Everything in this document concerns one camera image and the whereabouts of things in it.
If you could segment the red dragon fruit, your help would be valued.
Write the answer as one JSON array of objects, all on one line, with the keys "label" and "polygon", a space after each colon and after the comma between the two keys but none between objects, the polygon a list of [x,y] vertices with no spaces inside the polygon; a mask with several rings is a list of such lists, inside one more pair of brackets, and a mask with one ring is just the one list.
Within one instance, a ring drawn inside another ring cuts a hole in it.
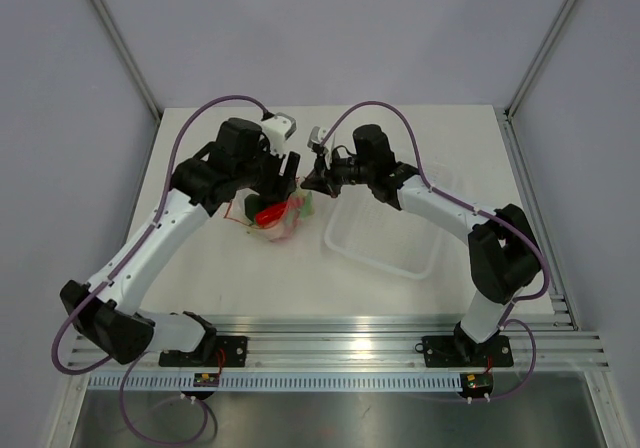
[{"label": "red dragon fruit", "polygon": [[280,218],[265,231],[270,241],[291,238],[299,225],[314,214],[313,194],[309,190],[296,190],[287,200]]}]

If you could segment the green avocado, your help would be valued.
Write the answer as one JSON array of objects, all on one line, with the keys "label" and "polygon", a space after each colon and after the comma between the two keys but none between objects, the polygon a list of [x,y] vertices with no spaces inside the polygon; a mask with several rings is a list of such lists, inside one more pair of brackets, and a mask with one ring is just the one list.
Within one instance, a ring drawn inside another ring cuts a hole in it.
[{"label": "green avocado", "polygon": [[254,222],[256,216],[266,207],[265,201],[257,194],[247,195],[244,200],[244,214],[251,222]]}]

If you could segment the red chili pepper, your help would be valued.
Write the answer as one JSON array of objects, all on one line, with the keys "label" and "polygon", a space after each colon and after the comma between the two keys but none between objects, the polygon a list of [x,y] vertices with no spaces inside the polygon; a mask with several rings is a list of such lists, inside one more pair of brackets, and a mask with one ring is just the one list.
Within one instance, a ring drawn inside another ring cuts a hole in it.
[{"label": "red chili pepper", "polygon": [[255,223],[258,226],[265,227],[280,220],[287,209],[286,203],[279,203],[265,208],[256,218]]}]

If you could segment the clear zip bag orange zipper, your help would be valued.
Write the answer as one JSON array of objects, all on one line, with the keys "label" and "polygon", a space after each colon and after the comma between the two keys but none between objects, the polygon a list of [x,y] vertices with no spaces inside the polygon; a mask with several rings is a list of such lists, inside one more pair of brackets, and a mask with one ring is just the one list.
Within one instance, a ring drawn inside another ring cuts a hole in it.
[{"label": "clear zip bag orange zipper", "polygon": [[314,214],[313,194],[297,188],[285,201],[266,203],[250,190],[239,192],[228,204],[223,218],[270,242],[293,236],[298,226]]}]

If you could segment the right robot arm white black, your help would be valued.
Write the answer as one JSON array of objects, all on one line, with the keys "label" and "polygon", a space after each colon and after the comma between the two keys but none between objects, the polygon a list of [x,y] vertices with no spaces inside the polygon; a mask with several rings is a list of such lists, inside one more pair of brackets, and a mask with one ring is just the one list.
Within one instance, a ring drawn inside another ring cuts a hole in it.
[{"label": "right robot arm white black", "polygon": [[467,246],[476,293],[446,353],[465,366],[478,363],[488,355],[517,296],[542,269],[523,210],[509,204],[484,213],[477,205],[428,186],[417,167],[397,160],[387,135],[375,124],[355,129],[355,150],[346,156],[325,146],[327,134],[315,127],[309,135],[316,159],[302,183],[304,189],[336,198],[346,185],[365,185],[379,202],[419,216]]}]

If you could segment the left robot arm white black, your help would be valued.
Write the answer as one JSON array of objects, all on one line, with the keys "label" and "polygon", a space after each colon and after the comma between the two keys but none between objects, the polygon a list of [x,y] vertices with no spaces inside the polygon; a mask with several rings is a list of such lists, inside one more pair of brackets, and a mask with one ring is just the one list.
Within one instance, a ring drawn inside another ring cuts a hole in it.
[{"label": "left robot arm white black", "polygon": [[168,352],[193,366],[216,356],[216,328],[192,313],[150,313],[141,303],[184,242],[243,189],[268,203],[296,188],[300,156],[285,144],[293,118],[269,114],[258,123],[224,121],[215,140],[170,170],[158,206],[145,225],[83,284],[69,281],[61,300],[79,334],[126,365],[145,352]]}]

